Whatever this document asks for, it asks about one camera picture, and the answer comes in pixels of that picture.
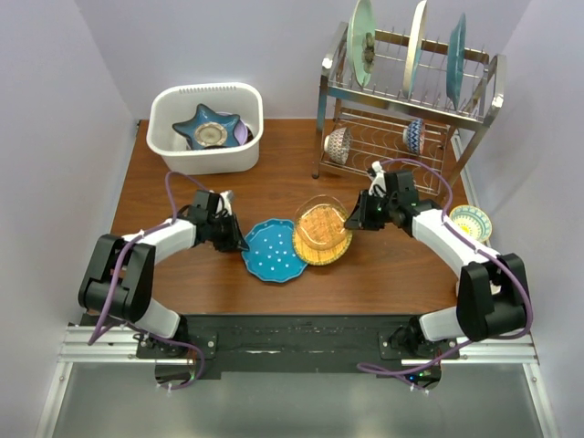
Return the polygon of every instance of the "gray floor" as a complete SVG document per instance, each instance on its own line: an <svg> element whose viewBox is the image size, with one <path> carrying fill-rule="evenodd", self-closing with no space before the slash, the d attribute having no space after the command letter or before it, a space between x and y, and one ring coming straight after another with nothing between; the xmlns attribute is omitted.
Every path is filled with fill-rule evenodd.
<svg viewBox="0 0 584 438"><path fill-rule="evenodd" d="M429 396L363 374L226 373L170 396L152 364L77 364L54 436L542 436L521 365L448 365Z"/></svg>

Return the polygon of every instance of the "patterned bowl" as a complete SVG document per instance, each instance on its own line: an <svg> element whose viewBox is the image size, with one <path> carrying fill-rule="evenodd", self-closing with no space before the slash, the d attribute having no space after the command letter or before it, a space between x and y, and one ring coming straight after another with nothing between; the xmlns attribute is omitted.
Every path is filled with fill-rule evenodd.
<svg viewBox="0 0 584 438"><path fill-rule="evenodd" d="M423 153L425 138L425 125L422 119L414 120L403 130L403 142L408 146L408 151L420 155Z"/></svg>
<svg viewBox="0 0 584 438"><path fill-rule="evenodd" d="M450 212L450 219L478 242L485 242L493 232L486 213L472 205L459 205Z"/></svg>
<svg viewBox="0 0 584 438"><path fill-rule="evenodd" d="M353 141L347 128L332 131L325 138L325 152L337 164L345 164L349 157L350 143Z"/></svg>

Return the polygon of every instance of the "plate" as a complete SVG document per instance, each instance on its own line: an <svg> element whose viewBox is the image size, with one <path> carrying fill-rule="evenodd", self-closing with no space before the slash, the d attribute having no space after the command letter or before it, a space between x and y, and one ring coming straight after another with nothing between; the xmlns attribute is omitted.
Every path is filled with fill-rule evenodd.
<svg viewBox="0 0 584 438"><path fill-rule="evenodd" d="M368 33L375 38L373 8L370 0L359 0L347 29L347 59L357 83L362 87L365 87L371 79L370 67L364 58Z"/></svg>
<svg viewBox="0 0 584 438"><path fill-rule="evenodd" d="M233 115L229 112L217 112L217 114L219 114L221 116L232 116ZM234 136L235 136L235 139L237 140L237 142L239 143L240 146L247 143L248 134L249 133L247 132L247 126L245 125L245 123L243 123L242 120L239 120L239 123L237 123L235 125Z"/></svg>
<svg viewBox="0 0 584 438"><path fill-rule="evenodd" d="M466 38L466 15L462 14L458 24L450 34L448 44L448 64L446 66L446 96L458 110L460 88L463 86L464 40Z"/></svg>
<svg viewBox="0 0 584 438"><path fill-rule="evenodd" d="M491 236L493 225L486 213L472 205L459 205L450 212L450 219L474 240L483 243Z"/></svg>
<svg viewBox="0 0 584 438"><path fill-rule="evenodd" d="M352 232L344 227L349 214L343 204L328 195L315 196L295 214L294 249L309 265L328 265L347 249Z"/></svg>
<svg viewBox="0 0 584 438"><path fill-rule="evenodd" d="M300 276L307 263L294 251L294 223L269 219L257 224L245 237L249 251L243 252L245 267L262 281L285 283Z"/></svg>
<svg viewBox="0 0 584 438"><path fill-rule="evenodd" d="M237 114L222 116L200 103L192 119L174 123L172 128L185 139L192 151L207 147L239 146L235 127L241 121Z"/></svg>
<svg viewBox="0 0 584 438"><path fill-rule="evenodd" d="M406 99L412 96L413 83L416 80L416 69L422 54L422 39L426 28L426 0L422 0L413 13L412 31L408 43L408 53L405 58L405 70L403 72L403 84L401 92Z"/></svg>

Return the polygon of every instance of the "metal dish rack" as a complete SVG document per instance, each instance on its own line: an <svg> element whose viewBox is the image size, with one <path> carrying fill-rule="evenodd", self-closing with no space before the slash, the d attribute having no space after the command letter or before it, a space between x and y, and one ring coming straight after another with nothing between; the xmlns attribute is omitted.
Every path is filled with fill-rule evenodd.
<svg viewBox="0 0 584 438"><path fill-rule="evenodd" d="M402 94L405 57L410 38L404 33L375 31L375 60L370 83L362 88L353 77L346 59L347 23L340 23L327 55L322 61L318 94L317 135L312 176L320 170L367 175L377 160L410 158L444 173L445 150L458 129L472 132L464 152L444 177L452 185L466 165L503 105L506 58L492 59L483 49L464 50L464 79L459 109L446 98L446 58L448 45L439 40L422 41L413 93ZM344 165L324 153L325 117L329 97L334 98L333 130L347 127L353 137L349 159ZM421 118L426 123L423 154L408 151L402 141L405 127ZM418 190L439 194L437 178L420 167L403 164L413 171Z"/></svg>

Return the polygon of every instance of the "lavender wall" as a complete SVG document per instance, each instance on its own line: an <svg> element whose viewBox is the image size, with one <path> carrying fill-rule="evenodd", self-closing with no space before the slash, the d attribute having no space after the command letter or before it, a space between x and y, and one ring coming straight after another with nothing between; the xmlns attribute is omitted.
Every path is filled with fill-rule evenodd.
<svg viewBox="0 0 584 438"><path fill-rule="evenodd" d="M0 436L33 436L133 118L72 0L0 15Z"/></svg>
<svg viewBox="0 0 584 438"><path fill-rule="evenodd" d="M493 244L526 262L537 353L565 437L584 429L583 14L575 0L531 1L504 50L505 104L470 161Z"/></svg>
<svg viewBox="0 0 584 438"><path fill-rule="evenodd" d="M322 58L356 0L76 0L120 93L147 119L175 85L241 81L267 118L316 117ZM372 0L378 28L409 34L418 0ZM506 44L528 0L432 0L427 33L442 41L466 12L469 47Z"/></svg>

